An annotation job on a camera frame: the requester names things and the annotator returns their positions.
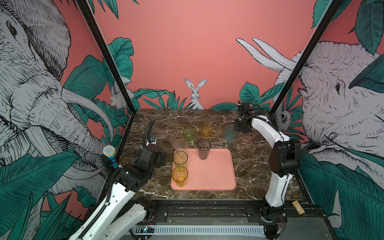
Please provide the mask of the teal wine glass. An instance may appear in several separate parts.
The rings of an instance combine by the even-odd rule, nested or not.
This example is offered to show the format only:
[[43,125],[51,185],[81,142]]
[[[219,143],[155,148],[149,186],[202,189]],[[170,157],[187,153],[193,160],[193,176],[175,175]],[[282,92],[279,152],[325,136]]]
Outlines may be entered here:
[[237,135],[237,131],[234,129],[234,124],[229,124],[225,129],[225,141],[231,143]]

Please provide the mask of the light green tall glass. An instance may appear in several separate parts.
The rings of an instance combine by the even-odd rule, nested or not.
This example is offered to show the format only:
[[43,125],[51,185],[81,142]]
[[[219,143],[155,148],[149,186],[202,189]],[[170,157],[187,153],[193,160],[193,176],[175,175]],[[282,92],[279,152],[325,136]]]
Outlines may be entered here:
[[187,167],[188,154],[185,151],[177,151],[173,156],[173,163],[176,167]]

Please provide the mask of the clear glass tumbler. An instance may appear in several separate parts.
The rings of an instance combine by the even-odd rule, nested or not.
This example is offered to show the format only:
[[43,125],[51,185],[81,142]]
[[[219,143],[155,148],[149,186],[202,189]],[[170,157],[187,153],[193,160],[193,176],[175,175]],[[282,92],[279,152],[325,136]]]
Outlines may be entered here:
[[175,152],[183,151],[186,152],[188,150],[189,143],[185,139],[177,139],[174,142]]

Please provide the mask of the amber tall glass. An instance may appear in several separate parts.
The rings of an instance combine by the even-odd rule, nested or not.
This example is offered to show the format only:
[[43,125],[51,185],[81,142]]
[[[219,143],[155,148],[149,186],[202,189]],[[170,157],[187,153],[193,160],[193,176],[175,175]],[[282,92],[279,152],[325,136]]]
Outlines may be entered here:
[[172,178],[177,183],[178,186],[184,186],[187,177],[188,177],[188,170],[184,166],[177,166],[172,171]]

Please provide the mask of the yellow short glass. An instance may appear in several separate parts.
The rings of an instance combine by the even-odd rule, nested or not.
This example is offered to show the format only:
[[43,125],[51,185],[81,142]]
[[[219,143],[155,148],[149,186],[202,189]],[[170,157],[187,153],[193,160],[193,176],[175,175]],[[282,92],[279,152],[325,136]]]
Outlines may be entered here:
[[207,139],[211,136],[212,130],[213,130],[213,125],[210,123],[203,123],[200,126],[201,130],[201,135],[203,138]]

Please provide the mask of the green short glass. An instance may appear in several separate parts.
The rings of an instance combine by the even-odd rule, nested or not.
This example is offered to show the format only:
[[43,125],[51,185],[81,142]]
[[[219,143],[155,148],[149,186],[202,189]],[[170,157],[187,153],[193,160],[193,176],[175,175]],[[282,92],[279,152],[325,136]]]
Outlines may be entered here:
[[184,139],[188,142],[188,143],[192,143],[195,139],[195,135],[196,135],[196,132],[195,132],[195,129],[193,127],[185,127],[183,129],[183,136],[184,136]]

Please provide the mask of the dark brown glass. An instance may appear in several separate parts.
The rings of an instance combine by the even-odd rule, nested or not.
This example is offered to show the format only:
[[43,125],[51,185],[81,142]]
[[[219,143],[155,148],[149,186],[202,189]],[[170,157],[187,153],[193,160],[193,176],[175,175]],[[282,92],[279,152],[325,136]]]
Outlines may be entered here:
[[208,139],[201,139],[197,143],[198,155],[201,160],[206,160],[210,153],[211,142]]

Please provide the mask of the pink square tray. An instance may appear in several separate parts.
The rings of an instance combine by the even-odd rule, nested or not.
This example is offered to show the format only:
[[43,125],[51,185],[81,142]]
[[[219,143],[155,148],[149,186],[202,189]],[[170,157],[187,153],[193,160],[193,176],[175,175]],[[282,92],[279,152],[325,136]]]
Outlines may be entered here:
[[211,149],[206,160],[199,158],[198,149],[187,149],[188,177],[183,186],[171,179],[176,191],[232,191],[236,178],[232,153],[228,149]]

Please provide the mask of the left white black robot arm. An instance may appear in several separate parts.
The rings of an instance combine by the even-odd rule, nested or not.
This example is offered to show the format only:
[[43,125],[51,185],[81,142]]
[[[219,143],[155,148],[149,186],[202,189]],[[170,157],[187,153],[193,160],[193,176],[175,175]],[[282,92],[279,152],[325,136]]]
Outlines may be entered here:
[[165,165],[166,152],[154,144],[139,151],[133,162],[115,170],[102,203],[69,238],[71,240],[119,240],[131,228],[155,218],[155,204],[140,197],[121,217],[118,213],[136,192],[154,176],[155,168]]

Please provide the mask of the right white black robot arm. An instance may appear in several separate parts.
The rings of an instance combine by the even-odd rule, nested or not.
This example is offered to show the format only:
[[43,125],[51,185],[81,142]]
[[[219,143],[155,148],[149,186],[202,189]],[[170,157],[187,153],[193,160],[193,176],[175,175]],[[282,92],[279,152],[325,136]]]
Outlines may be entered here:
[[301,143],[282,133],[267,111],[255,110],[249,102],[241,101],[238,101],[238,110],[239,119],[235,120],[234,130],[250,134],[255,129],[272,147],[268,161],[271,181],[261,207],[263,218],[271,222],[283,214],[289,182],[301,165]]

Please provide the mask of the pink glass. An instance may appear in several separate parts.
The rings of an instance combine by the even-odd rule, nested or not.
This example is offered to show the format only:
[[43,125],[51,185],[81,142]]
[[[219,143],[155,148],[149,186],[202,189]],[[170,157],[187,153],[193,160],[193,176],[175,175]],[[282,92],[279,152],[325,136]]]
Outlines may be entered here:
[[254,130],[252,130],[251,132],[244,133],[243,141],[249,144],[256,138],[257,135],[258,135],[258,132]]

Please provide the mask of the blue yellow toy microphone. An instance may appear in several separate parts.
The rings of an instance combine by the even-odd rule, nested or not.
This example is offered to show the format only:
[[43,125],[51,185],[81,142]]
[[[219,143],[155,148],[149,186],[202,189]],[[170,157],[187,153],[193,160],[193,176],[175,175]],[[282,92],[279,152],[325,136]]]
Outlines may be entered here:
[[118,163],[116,160],[116,149],[111,145],[107,145],[103,148],[103,154],[111,161],[111,165],[114,169],[117,169]]

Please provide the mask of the white ventilation grille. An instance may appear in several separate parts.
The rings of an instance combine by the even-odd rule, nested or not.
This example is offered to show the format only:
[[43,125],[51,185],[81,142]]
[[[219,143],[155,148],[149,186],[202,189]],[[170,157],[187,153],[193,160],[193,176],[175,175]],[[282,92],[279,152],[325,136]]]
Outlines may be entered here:
[[136,225],[137,235],[215,235],[265,237],[263,226],[203,226],[203,225]]

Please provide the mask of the right black frame post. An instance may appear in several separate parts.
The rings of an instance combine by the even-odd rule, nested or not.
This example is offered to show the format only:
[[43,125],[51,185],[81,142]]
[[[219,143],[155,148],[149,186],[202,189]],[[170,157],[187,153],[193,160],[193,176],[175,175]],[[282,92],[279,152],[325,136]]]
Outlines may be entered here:
[[295,80],[298,78],[299,73],[301,72],[305,63],[307,62],[307,60],[311,56],[317,43],[319,42],[320,38],[323,36],[328,25],[332,21],[334,15],[336,14],[337,10],[339,9],[339,7],[341,6],[342,3],[343,3],[342,0],[334,0],[334,1],[330,1],[329,4],[327,5],[325,12],[323,13],[323,15],[320,19],[320,22],[317,25],[314,33],[312,34],[312,36],[311,36],[307,46],[305,47],[301,57],[299,58],[299,61],[295,65],[295,67],[292,70],[292,72],[291,72],[287,82],[285,83],[281,93],[279,94],[277,100],[275,101],[274,105],[272,106],[272,108],[270,110],[271,115],[274,115],[276,113],[276,111],[278,110],[280,104],[284,100],[288,91],[291,89]]

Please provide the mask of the black frame post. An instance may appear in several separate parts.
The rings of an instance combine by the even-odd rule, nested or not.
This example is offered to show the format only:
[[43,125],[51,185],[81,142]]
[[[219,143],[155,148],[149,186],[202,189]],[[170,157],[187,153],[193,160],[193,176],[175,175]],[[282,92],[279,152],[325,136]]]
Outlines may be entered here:
[[292,70],[292,72],[291,72],[287,82],[285,83],[281,93],[279,94],[277,100],[275,101],[274,105],[272,106],[272,108],[270,110],[271,115],[274,115],[276,113],[276,111],[278,110],[280,104],[284,100],[288,91],[291,89],[295,80],[298,78],[299,73],[301,72],[305,63],[307,62],[307,60],[311,56],[317,43],[319,42],[320,38],[323,36],[328,25],[332,21],[334,15],[336,14],[337,10],[339,9],[339,7],[341,6],[342,3],[343,3],[342,0],[334,0],[334,1],[330,1],[329,4],[327,5],[325,12],[323,13],[323,15],[320,19],[320,22],[317,25],[314,33],[312,34],[312,36],[311,36],[307,46],[305,47],[301,57],[299,58],[299,61],[295,65],[295,67]]
[[111,52],[108,48],[108,45],[106,44],[105,38],[102,35],[102,32],[98,26],[97,21],[94,18],[94,14],[92,13],[92,9],[90,7],[90,4],[88,1],[84,0],[76,0],[77,5],[79,6],[79,9],[81,10],[81,13],[102,53],[102,56],[104,60],[107,63],[107,66],[109,70],[111,71],[111,74],[116,81],[121,94],[124,98],[125,103],[127,104],[128,110],[131,114],[135,115],[136,114],[136,109],[131,101],[131,98],[129,97],[127,93],[127,89],[122,81],[120,72],[117,68],[117,65],[111,55]]

